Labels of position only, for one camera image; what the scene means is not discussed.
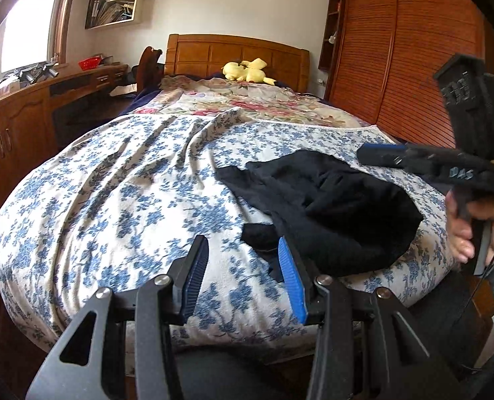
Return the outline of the person's right hand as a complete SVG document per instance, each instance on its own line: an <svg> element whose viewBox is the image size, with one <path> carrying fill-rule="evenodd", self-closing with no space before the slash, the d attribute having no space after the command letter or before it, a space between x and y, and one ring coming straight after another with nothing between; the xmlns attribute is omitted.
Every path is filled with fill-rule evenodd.
<svg viewBox="0 0 494 400"><path fill-rule="evenodd" d="M486 265L488 265L494 256L494 199L472 201L467 208L472 219L491 222L492 234L486 260ZM445 197L445 209L449 251L458 262L466 264L477 252L471 242L473 237L471 221L459 216L459 208L453 191L449 191Z"/></svg>

